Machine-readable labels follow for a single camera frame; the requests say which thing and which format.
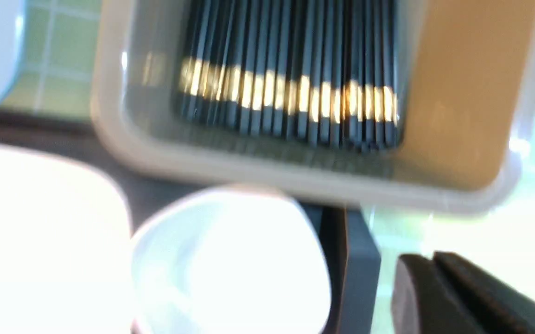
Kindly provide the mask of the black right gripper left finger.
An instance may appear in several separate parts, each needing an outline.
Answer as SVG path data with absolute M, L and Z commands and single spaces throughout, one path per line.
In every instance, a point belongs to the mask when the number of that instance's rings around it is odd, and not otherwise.
M 403 254 L 390 306 L 395 334 L 484 334 L 431 260 Z

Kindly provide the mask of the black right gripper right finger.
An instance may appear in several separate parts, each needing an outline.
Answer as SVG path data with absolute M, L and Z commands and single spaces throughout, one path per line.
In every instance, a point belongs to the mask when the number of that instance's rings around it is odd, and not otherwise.
M 433 262 L 488 334 L 535 334 L 535 301 L 455 252 Z

